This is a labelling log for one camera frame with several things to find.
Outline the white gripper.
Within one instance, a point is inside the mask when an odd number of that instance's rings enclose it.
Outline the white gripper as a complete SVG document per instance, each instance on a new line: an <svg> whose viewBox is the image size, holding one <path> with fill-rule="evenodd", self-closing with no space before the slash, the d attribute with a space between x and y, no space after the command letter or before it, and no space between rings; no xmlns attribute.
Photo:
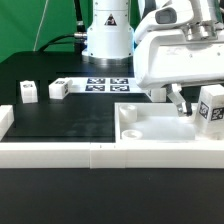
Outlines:
<svg viewBox="0 0 224 224"><path fill-rule="evenodd" d="M180 29L150 32L134 52L133 67L141 89L169 84L167 97L178 114L191 116L192 105L181 95L180 84L224 80L224 30L216 40L193 42L188 42Z"/></svg>

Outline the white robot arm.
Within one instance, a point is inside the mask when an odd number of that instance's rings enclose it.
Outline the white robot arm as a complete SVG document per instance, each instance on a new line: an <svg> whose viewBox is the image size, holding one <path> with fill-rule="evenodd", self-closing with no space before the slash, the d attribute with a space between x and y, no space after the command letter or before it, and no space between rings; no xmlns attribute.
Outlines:
<svg viewBox="0 0 224 224"><path fill-rule="evenodd" d="M224 82L224 23L218 0L138 0L141 21L128 21L130 0L93 0L85 61L133 63L143 90L164 88L177 110L189 116L184 86Z"/></svg>

